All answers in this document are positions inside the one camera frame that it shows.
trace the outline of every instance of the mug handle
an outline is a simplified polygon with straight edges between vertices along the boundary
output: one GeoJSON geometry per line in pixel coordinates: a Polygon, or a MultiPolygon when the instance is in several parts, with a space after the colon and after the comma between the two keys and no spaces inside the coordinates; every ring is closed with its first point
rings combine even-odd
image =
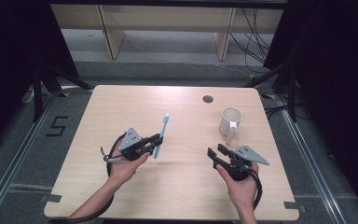
{"type": "Polygon", "coordinates": [[[235,132],[237,131],[237,122],[230,122],[229,123],[229,131],[227,134],[226,144],[229,146],[231,140],[234,138],[235,132]]]}

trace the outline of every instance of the left hand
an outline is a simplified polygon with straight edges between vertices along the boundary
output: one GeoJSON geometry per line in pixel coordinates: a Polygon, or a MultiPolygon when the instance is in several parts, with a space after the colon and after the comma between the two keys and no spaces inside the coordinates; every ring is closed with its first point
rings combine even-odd
{"type": "MultiPolygon", "coordinates": [[[[121,155],[121,152],[118,150],[118,146],[120,146],[122,140],[120,140],[116,148],[113,151],[112,157],[121,155]]],[[[135,174],[136,169],[143,164],[147,158],[150,156],[150,153],[145,153],[136,161],[117,161],[112,164],[110,170],[109,180],[118,181],[121,185],[125,182],[129,181],[132,176],[135,174]]]]}

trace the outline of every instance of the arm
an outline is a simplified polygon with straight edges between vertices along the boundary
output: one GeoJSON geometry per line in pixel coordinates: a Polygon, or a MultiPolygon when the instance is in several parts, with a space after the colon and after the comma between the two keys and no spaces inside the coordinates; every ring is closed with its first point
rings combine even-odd
{"type": "MultiPolygon", "coordinates": [[[[113,157],[119,155],[120,152],[115,148],[113,157]]],[[[83,203],[69,218],[85,217],[93,214],[103,208],[107,202],[113,197],[116,191],[135,174],[136,169],[144,163],[149,157],[149,153],[145,153],[136,161],[120,161],[112,164],[111,175],[106,182],[98,189],[85,203],[83,203]]],[[[96,219],[84,222],[95,223],[96,219]]]]}
{"type": "MultiPolygon", "coordinates": [[[[258,173],[257,163],[253,162],[252,168],[258,173]]],[[[229,198],[238,211],[241,224],[255,224],[255,181],[249,176],[242,181],[235,181],[223,166],[217,165],[216,169],[227,184],[229,198]]]]}

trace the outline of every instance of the toothbrush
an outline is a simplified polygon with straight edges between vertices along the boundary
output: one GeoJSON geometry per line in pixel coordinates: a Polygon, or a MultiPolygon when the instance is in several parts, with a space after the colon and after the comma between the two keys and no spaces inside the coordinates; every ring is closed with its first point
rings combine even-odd
{"type": "MultiPolygon", "coordinates": [[[[164,115],[164,118],[162,119],[162,122],[164,123],[164,126],[162,127],[162,130],[161,130],[161,133],[159,134],[160,137],[163,137],[164,136],[164,133],[165,133],[165,127],[167,126],[167,123],[168,123],[168,120],[170,119],[170,115],[169,114],[166,114],[164,115]]],[[[159,152],[159,148],[161,147],[161,145],[157,146],[156,147],[156,152],[155,152],[155,155],[154,155],[154,158],[156,159],[157,156],[158,156],[158,152],[159,152]]]]}

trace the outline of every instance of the table top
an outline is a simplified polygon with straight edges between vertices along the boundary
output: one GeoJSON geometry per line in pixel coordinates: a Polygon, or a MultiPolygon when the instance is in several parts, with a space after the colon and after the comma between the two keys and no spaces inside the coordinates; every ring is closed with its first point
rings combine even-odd
{"type": "Polygon", "coordinates": [[[247,145],[269,161],[259,165],[263,197],[258,220],[296,220],[295,201],[265,111],[255,89],[174,86],[97,86],[76,131],[48,202],[47,217],[68,217],[107,179],[100,147],[109,151],[133,127],[142,137],[159,133],[170,114],[158,158],[149,157],[115,195],[101,217],[234,220],[223,179],[207,156],[225,143],[218,126],[222,110],[237,107],[243,119],[229,149],[247,145]],[[213,97],[205,103],[203,97],[213,97]]]}

